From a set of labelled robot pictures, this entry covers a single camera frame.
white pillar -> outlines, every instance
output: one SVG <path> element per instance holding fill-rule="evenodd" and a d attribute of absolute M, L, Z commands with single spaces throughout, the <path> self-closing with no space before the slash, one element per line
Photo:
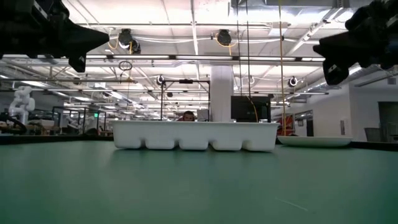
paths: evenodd
<path fill-rule="evenodd" d="M 231 96 L 234 91 L 232 66 L 214 66 L 210 76 L 211 121 L 231 122 Z"/>

laboratory room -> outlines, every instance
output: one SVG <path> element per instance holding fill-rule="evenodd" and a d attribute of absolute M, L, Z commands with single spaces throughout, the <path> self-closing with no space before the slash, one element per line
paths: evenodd
<path fill-rule="evenodd" d="M 0 223 L 398 223 L 398 0 L 0 1 Z"/>

computer screen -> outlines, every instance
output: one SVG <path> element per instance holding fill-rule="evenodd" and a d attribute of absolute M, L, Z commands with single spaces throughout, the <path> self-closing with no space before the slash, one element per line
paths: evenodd
<path fill-rule="evenodd" d="M 271 99 L 268 96 L 252 96 L 250 99 L 247 96 L 231 96 L 231 119 L 236 122 L 258 122 L 266 119 L 270 122 Z"/>

white plate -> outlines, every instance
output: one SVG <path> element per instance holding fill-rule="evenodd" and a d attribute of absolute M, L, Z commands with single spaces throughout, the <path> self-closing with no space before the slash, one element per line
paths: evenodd
<path fill-rule="evenodd" d="M 275 123 L 217 123 L 166 121 L 113 121 L 116 147 L 138 149 L 271 151 L 275 148 Z"/>
<path fill-rule="evenodd" d="M 343 147 L 347 146 L 352 138 L 341 137 L 300 137 L 278 136 L 282 144 L 300 147 Z"/>

person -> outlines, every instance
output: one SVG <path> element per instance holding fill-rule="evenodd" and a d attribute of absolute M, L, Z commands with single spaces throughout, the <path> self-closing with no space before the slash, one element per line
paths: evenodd
<path fill-rule="evenodd" d="M 195 115 L 192 111 L 184 112 L 182 118 L 178 119 L 177 121 L 195 121 Z"/>

